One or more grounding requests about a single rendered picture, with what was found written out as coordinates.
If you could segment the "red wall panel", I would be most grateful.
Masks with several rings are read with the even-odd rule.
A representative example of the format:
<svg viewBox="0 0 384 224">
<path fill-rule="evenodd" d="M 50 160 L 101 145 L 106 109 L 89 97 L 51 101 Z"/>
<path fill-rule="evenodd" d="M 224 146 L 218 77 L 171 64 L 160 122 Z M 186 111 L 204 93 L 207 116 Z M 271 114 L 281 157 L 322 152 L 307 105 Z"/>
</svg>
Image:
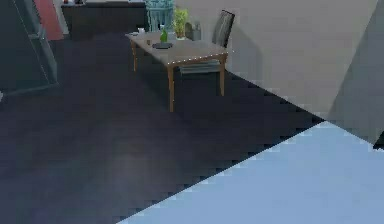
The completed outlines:
<svg viewBox="0 0 384 224">
<path fill-rule="evenodd" d="M 61 40 L 64 38 L 53 0 L 34 0 L 41 24 L 46 30 L 49 40 Z"/>
</svg>

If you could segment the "green house plant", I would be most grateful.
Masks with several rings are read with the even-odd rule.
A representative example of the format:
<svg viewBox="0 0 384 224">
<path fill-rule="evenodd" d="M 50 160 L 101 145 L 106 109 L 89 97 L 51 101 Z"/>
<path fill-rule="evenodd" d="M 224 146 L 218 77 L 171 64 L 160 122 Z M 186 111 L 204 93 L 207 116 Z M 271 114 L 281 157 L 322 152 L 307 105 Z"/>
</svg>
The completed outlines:
<svg viewBox="0 0 384 224">
<path fill-rule="evenodd" d="M 185 24 L 188 19 L 188 10 L 175 8 L 173 13 L 173 28 L 176 37 L 181 39 L 185 36 Z"/>
</svg>

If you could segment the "wooden dining table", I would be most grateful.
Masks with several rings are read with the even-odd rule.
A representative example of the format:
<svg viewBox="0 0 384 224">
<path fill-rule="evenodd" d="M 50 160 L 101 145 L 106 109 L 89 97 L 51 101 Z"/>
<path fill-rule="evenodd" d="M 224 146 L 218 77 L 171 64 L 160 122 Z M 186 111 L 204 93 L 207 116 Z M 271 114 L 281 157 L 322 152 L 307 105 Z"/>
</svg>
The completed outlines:
<svg viewBox="0 0 384 224">
<path fill-rule="evenodd" d="M 126 34 L 131 43 L 134 71 L 137 71 L 137 54 L 136 47 L 140 47 L 145 52 L 152 55 L 156 60 L 164 65 L 168 75 L 169 89 L 169 111 L 174 111 L 174 68 L 196 64 L 199 62 L 218 59 L 224 69 L 220 72 L 220 94 L 225 95 L 225 63 L 228 51 L 219 45 L 206 41 L 192 41 L 189 39 L 177 40 L 168 36 L 168 42 L 173 44 L 169 49 L 155 49 L 152 44 L 160 41 L 160 32 L 145 32 L 142 34 L 132 35 Z M 147 44 L 147 40 L 151 40 L 151 45 Z"/>
</svg>

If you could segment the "black dining chair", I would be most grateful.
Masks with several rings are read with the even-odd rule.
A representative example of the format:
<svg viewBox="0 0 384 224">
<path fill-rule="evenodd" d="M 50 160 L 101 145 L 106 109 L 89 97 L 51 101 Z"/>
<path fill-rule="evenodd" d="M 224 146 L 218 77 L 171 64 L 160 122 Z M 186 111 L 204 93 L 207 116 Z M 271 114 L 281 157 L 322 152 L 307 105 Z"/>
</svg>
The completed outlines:
<svg viewBox="0 0 384 224">
<path fill-rule="evenodd" d="M 222 10 L 214 26 L 212 43 L 223 48 L 228 46 L 228 40 L 233 27 L 235 15 L 227 10 Z M 181 66 L 179 68 L 182 75 L 220 73 L 224 67 L 218 59 L 207 60 L 196 64 Z"/>
</svg>

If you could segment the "teal slatted garbage container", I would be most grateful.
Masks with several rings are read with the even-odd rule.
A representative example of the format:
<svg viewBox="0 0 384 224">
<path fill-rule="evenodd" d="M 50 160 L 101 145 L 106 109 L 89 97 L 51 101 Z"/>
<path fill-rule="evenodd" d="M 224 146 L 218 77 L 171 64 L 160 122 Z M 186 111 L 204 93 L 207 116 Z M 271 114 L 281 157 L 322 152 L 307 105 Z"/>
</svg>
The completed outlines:
<svg viewBox="0 0 384 224">
<path fill-rule="evenodd" d="M 167 31 L 172 30 L 174 0 L 145 0 L 148 18 L 148 30 L 155 32 L 164 25 Z"/>
</svg>

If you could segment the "dark kitchen counter cabinet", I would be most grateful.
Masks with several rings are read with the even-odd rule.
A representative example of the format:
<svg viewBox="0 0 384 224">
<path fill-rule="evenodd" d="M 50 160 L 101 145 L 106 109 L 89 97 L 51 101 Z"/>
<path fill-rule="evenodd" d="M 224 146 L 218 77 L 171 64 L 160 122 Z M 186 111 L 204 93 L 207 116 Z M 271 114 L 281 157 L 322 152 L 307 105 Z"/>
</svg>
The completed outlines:
<svg viewBox="0 0 384 224">
<path fill-rule="evenodd" d="M 63 4 L 68 36 L 80 41 L 106 33 L 128 33 L 148 25 L 146 5 L 131 0 L 82 0 Z"/>
</svg>

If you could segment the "grey toaster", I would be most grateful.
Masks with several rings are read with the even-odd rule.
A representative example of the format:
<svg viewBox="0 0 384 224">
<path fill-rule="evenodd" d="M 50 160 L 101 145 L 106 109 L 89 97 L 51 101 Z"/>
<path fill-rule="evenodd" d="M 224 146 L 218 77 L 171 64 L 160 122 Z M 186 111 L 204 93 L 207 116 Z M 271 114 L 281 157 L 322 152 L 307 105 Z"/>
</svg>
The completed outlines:
<svg viewBox="0 0 384 224">
<path fill-rule="evenodd" d="M 200 23 L 195 22 L 194 24 L 191 24 L 187 22 L 185 24 L 185 36 L 192 41 L 200 40 L 201 39 Z"/>
</svg>

